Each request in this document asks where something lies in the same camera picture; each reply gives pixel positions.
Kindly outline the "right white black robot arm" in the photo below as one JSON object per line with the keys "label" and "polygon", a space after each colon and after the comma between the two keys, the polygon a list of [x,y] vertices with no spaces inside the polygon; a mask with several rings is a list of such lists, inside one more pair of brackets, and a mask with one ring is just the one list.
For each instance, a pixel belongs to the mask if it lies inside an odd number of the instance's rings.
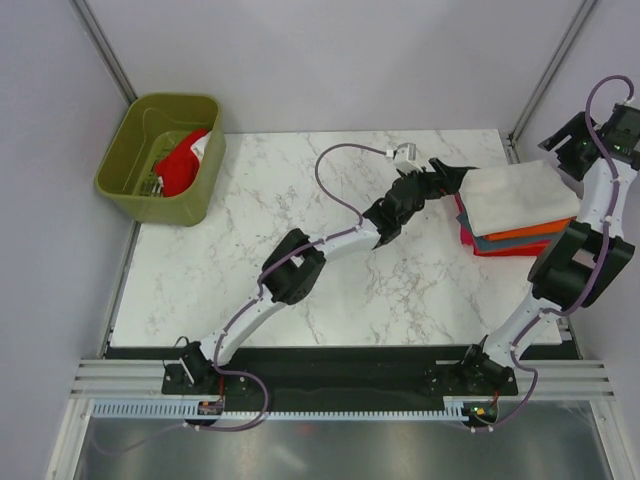
{"label": "right white black robot arm", "polygon": [[468,395],[514,394],[517,362],[547,324],[592,305],[632,259],[622,216],[639,173],[639,111],[623,103],[597,124],[588,111],[540,143],[583,185],[577,217],[534,262],[530,290],[508,320],[454,365]]}

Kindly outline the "cream green Charlie Brown shirt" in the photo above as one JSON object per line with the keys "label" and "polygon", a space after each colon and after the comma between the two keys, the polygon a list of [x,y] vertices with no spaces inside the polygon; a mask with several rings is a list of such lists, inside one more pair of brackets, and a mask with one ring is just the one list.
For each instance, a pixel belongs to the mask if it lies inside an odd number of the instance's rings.
{"label": "cream green Charlie Brown shirt", "polygon": [[546,161],[471,170],[459,196],[477,236],[574,217],[580,201]]}

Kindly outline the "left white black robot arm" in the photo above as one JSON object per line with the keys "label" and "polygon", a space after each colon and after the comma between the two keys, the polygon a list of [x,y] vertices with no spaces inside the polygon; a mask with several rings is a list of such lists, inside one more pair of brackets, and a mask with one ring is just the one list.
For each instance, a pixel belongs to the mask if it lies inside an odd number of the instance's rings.
{"label": "left white black robot arm", "polygon": [[353,227],[316,237],[299,228],[289,231],[263,264],[257,290],[247,303],[215,333],[187,343],[178,361],[164,367],[162,393],[222,395],[220,382],[229,386],[230,379],[236,377],[253,381],[268,396],[259,377],[225,366],[269,317],[305,299],[327,264],[389,244],[426,202],[456,194],[471,170],[449,166],[437,158],[431,158],[429,165],[431,170],[410,166],[408,171],[400,171],[386,194],[362,213]]}

